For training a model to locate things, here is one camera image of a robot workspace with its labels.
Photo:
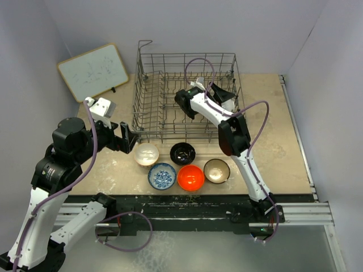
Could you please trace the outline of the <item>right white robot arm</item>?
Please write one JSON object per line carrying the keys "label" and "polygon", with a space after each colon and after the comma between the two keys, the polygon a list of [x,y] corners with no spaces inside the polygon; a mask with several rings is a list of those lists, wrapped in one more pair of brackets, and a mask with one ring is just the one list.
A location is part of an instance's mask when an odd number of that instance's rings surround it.
{"label": "right white robot arm", "polygon": [[222,108],[222,104],[236,98],[214,83],[213,95],[206,94],[200,87],[194,86],[188,91],[180,90],[175,95],[175,102],[191,119],[198,113],[209,120],[218,129],[218,143],[222,152],[232,158],[237,165],[248,190],[252,205],[252,215],[264,222],[275,211],[275,222],[279,223],[280,214],[273,199],[273,194],[264,183],[252,154],[255,140],[251,139],[245,117],[242,113],[232,113]]}

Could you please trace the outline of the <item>white ceramic bowl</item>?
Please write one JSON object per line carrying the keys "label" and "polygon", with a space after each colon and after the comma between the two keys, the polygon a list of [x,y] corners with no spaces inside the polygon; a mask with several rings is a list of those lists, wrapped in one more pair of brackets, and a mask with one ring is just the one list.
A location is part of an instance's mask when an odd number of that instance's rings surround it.
{"label": "white ceramic bowl", "polygon": [[221,104],[222,108],[226,111],[232,112],[235,108],[234,100],[229,99]]}

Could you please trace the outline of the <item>brown rimmed cream bowl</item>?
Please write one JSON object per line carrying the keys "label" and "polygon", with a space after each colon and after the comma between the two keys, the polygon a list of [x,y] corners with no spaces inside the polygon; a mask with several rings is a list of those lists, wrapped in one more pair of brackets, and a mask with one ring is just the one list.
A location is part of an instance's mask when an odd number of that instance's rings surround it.
{"label": "brown rimmed cream bowl", "polygon": [[230,167],[221,159],[210,159],[204,165],[206,179],[214,184],[226,182],[230,177]]}

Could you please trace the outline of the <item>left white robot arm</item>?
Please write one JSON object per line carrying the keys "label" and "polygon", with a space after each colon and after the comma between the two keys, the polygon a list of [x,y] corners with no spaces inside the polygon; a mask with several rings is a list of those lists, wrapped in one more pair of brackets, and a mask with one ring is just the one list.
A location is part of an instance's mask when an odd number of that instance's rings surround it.
{"label": "left white robot arm", "polygon": [[37,163],[31,181],[31,199],[18,238],[1,255],[6,271],[59,271],[66,252],[94,224],[111,222],[117,214],[116,200],[103,193],[91,197],[85,209],[58,231],[57,214],[70,191],[88,174],[82,164],[103,148],[128,154],[139,139],[128,124],[91,121],[91,130],[78,117],[66,118],[52,133],[53,142]]}

